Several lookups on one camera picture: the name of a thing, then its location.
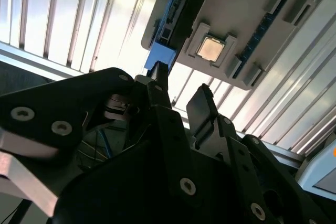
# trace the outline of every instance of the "metal bracket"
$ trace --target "metal bracket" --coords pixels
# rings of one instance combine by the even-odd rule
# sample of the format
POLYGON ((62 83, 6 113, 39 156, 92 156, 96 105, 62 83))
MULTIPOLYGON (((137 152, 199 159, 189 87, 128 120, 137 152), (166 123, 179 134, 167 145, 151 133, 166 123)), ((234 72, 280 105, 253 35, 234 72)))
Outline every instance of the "metal bracket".
POLYGON ((299 184, 272 155, 260 139, 245 135, 242 144, 247 146, 251 155, 258 161, 258 166, 269 171, 268 174, 278 185, 284 203, 283 220, 285 223, 329 223, 330 220, 306 194, 299 184))

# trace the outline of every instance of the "white panel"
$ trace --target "white panel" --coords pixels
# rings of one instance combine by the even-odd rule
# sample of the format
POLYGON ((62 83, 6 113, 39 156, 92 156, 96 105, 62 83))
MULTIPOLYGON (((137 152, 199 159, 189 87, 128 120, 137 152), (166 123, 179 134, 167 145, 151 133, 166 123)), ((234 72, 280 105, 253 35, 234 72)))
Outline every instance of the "white panel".
POLYGON ((192 69, 178 62, 175 63, 169 77, 168 77, 168 94, 170 101, 176 101, 180 95, 184 85, 186 84, 188 77, 192 69))
POLYGON ((19 47, 20 27, 23 0, 12 0, 12 23, 10 31, 10 43, 14 47, 19 47))
POLYGON ((0 40, 9 43, 11 0, 0 0, 0 40))
POLYGON ((293 139, 299 139, 306 130, 318 123, 318 119, 326 112, 330 111, 335 104, 336 84, 303 115, 303 117, 288 131, 281 139, 279 146, 288 149, 293 145, 293 139))
POLYGON ((119 52, 131 20, 136 0, 114 0, 102 39, 95 70, 118 65, 119 52))
POLYGON ((223 95, 225 95, 230 87, 231 85, 227 82, 222 81, 220 83, 217 91, 214 93, 214 102, 217 107, 220 105, 219 103, 221 102, 223 95))
POLYGON ((90 33, 88 36, 85 53, 83 56, 80 71, 88 73, 92 63, 92 57, 96 49, 97 41, 99 39, 100 30, 102 27, 102 22, 104 18, 104 13, 107 8, 108 0, 98 0, 97 6, 93 15, 93 20, 90 28, 90 33))
POLYGON ((231 118, 248 92, 250 91, 234 87, 218 109, 219 113, 226 116, 227 118, 231 118))
POLYGON ((73 41, 74 52, 72 55, 71 67, 76 70, 79 70, 82 64, 96 1, 97 0, 85 0, 81 17, 79 17, 79 28, 78 30, 75 29, 73 31, 76 39, 73 41))
POLYGON ((43 56, 50 0, 28 0, 25 50, 43 56))
POLYGON ((262 137, 264 141, 274 143, 279 139, 281 133, 291 126, 295 119, 305 110, 307 106, 310 105, 314 98, 322 92, 330 80, 334 78, 335 66, 336 57, 334 56, 290 105, 285 113, 277 120, 273 127, 262 137))
POLYGON ((66 65, 79 0, 56 0, 48 59, 66 65))
POLYGON ((211 77, 207 74, 194 70, 176 103, 176 107, 180 110, 186 111, 186 106, 191 97, 193 97, 194 93, 197 91, 198 87, 201 86, 202 83, 208 84, 210 78, 211 77))
POLYGON ((258 110, 269 101, 270 95, 278 84, 335 13, 336 0, 323 0, 321 2, 236 116, 235 123, 237 128, 244 129, 248 122, 257 114, 258 110))

